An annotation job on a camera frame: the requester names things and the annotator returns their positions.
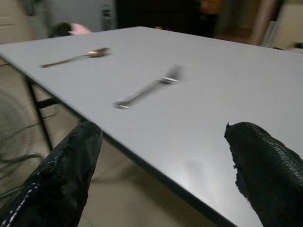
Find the white table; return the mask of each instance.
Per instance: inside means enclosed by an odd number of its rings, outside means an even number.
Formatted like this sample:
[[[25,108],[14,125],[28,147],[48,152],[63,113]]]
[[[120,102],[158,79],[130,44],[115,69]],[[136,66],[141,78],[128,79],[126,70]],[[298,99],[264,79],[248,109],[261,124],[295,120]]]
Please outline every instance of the white table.
[[[111,54],[39,67],[99,47]],[[262,226],[235,185],[227,122],[253,122],[303,156],[300,54],[135,27],[2,45],[0,56],[222,226]],[[174,64],[180,83],[113,107]]]

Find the wall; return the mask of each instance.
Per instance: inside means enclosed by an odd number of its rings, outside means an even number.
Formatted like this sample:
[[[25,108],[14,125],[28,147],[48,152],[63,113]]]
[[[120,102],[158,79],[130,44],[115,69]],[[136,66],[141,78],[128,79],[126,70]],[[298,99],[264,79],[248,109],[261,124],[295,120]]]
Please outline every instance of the wall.
[[[21,4],[17,0],[0,0],[0,44],[29,40],[32,35]]]
[[[278,22],[274,47],[285,48],[293,42],[303,42],[303,0],[287,1]]]
[[[103,30],[102,6],[107,4],[114,14],[113,0],[48,0],[53,25],[61,22],[82,24],[93,32]]]

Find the orange object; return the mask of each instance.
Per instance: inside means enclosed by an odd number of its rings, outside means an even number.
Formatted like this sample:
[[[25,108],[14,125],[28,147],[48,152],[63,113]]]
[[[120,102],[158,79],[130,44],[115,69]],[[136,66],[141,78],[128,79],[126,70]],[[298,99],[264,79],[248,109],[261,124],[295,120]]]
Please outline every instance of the orange object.
[[[220,14],[223,0],[201,0],[201,12],[204,14]]]

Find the metal table leg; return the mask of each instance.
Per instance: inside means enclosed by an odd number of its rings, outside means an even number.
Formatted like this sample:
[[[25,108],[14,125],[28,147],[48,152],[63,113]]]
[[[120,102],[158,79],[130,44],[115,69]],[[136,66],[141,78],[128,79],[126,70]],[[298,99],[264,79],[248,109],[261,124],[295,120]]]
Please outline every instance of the metal table leg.
[[[45,139],[46,139],[47,146],[48,146],[49,150],[52,151],[53,146],[52,146],[51,139],[49,137],[46,125],[44,123],[43,117],[41,115],[41,111],[40,111],[40,108],[39,108],[39,102],[37,101],[37,98],[35,96],[34,89],[33,89],[33,84],[29,81],[28,78],[26,78],[25,81],[26,81],[27,88],[28,88],[28,91],[30,93],[30,96],[32,98],[32,101],[34,103],[34,107],[35,107],[35,110],[36,110],[36,113],[37,113],[37,116],[38,116],[38,119],[39,119],[39,123],[42,127],[42,130],[43,130],[43,133],[44,133],[44,136],[45,136]]]

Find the black object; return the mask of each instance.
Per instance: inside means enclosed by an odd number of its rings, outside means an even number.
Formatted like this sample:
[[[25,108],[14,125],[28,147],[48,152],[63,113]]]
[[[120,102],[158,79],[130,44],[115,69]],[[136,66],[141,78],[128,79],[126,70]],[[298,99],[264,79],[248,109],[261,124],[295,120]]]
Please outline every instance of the black object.
[[[0,227],[76,227],[101,139],[94,123],[73,129],[1,208]]]
[[[303,49],[303,43],[294,43],[295,48]]]
[[[197,34],[200,3],[197,0],[116,0],[117,27],[162,27]]]
[[[61,37],[61,36],[68,36],[71,31],[71,24],[69,23],[59,23],[57,24],[50,35],[51,38],[53,37]]]
[[[303,161],[259,126],[227,125],[236,184],[265,227],[303,226]]]
[[[213,37],[218,18],[218,14],[202,14],[198,24],[197,35]]]
[[[112,29],[112,22],[111,22],[111,12],[109,5],[103,5],[102,10],[102,21],[103,21],[103,30],[108,31]]]

